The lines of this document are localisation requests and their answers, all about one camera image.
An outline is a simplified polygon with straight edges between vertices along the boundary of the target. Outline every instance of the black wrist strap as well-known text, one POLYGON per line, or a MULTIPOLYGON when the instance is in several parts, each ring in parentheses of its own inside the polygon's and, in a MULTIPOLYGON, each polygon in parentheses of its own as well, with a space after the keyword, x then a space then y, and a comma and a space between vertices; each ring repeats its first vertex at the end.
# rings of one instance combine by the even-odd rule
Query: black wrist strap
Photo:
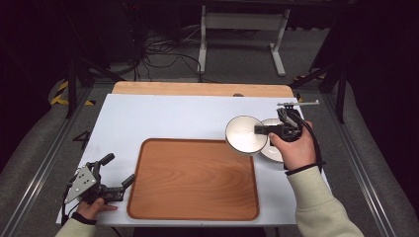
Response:
POLYGON ((71 215, 71 218, 83 223, 83 224, 88 224, 88 225, 95 225, 96 222, 98 222, 97 220, 91 220, 91 219, 86 219, 83 215, 81 215, 78 212, 74 212, 71 215))
POLYGON ((290 175, 296 174, 296 173, 298 173, 298 172, 301 172, 301 171, 303 171, 303 170, 307 170, 307 169, 309 169, 309 168, 311 168, 311 167, 314 167, 314 166, 318 166, 318 167, 321 169, 321 167, 322 167, 324 164, 325 164, 325 162, 324 162, 324 161, 321 161, 321 162, 316 162, 316 163, 312 163, 312 164, 309 164, 309 165, 305 165, 305 166, 299 167, 299 168, 297 168, 297 169, 295 169, 295 170, 286 171, 286 175, 287 175, 287 176, 290 176, 290 175))

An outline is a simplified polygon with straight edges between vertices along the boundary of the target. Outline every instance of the white sleeve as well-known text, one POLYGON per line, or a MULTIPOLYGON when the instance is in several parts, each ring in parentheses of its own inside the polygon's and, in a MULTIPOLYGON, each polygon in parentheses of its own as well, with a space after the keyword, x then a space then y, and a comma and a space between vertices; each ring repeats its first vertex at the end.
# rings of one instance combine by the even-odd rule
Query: white sleeve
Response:
POLYGON ((296 200, 296 224, 303 236, 364 236, 330 193, 317 166, 288 179, 296 200))
POLYGON ((93 237, 95 230, 95 225, 83 224, 78 220, 70 218, 65 222, 55 237, 93 237))

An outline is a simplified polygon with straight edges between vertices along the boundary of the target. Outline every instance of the human hand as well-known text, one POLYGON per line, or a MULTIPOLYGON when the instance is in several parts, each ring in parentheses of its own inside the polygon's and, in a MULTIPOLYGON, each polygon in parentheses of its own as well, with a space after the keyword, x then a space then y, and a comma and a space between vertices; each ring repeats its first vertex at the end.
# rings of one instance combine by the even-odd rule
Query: human hand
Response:
POLYGON ((117 206, 105 204, 102 198, 97 198, 92 204, 88 204, 86 201, 81 201, 77 206, 76 212, 81 214, 84 218, 95 220, 99 212, 116 210, 117 206))
POLYGON ((301 137, 296 141, 283 141, 274 133, 269 133, 269 138, 283 155, 284 163, 290 171, 316 162, 313 139, 305 126, 302 127, 301 137))

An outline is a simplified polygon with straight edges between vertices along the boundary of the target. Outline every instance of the wooden board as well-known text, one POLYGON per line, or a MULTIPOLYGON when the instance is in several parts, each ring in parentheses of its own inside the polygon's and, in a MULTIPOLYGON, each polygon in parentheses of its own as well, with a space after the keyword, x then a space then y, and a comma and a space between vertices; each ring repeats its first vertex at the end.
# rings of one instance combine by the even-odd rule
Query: wooden board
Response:
POLYGON ((127 82, 115 84, 113 94, 171 95, 171 96, 244 96, 293 98, 287 85, 181 83, 181 82, 127 82))
POLYGON ((224 140, 145 140, 127 212, 135 219, 253 220, 259 214, 253 158, 224 140))

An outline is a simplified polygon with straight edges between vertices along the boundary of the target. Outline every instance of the white table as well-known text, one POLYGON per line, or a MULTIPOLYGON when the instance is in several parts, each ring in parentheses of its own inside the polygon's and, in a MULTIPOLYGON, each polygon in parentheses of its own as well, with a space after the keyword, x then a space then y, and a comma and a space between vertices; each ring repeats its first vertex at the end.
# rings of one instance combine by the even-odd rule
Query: white table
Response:
MULTIPOLYGON (((135 171, 141 143, 148 138, 224 139, 228 122, 237 116, 256 119, 277 117, 277 103, 295 98, 108 95, 99 114, 79 167, 102 159, 116 158, 101 168, 102 184, 119 187, 135 171)), ((252 221, 198 221, 131 219, 125 200, 119 209, 103 212, 98 224, 109 226, 275 226, 295 224, 295 200, 281 163, 262 154, 254 156, 260 214, 252 221)))

